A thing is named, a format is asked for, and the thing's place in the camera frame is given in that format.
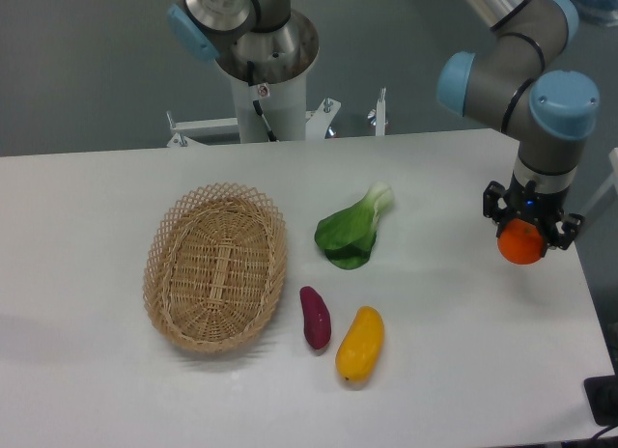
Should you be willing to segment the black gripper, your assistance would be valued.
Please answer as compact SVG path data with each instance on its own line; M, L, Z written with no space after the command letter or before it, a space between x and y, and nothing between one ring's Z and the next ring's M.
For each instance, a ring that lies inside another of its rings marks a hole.
M536 182L521 184L512 176L508 189L491 181L483 192L483 215L496 226L499 238L503 227L511 220L520 219L541 226L544 239L542 256L549 250L567 250L578 237L584 217L578 213L564 213L565 190L541 193Z

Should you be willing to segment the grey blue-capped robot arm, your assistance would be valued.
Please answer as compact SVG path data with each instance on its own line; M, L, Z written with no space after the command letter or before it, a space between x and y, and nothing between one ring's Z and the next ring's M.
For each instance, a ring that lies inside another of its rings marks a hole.
M436 97L457 115L516 139L508 186L491 182L483 214L511 263L530 265L566 249L584 219L563 204L600 104L596 84L577 71L550 70L571 43L579 17L570 0L466 0L496 38L478 57L454 54ZM180 0L167 13L194 58L214 61L233 90L244 143L321 140L328 104L306 113L306 76L319 53L312 22L291 0Z

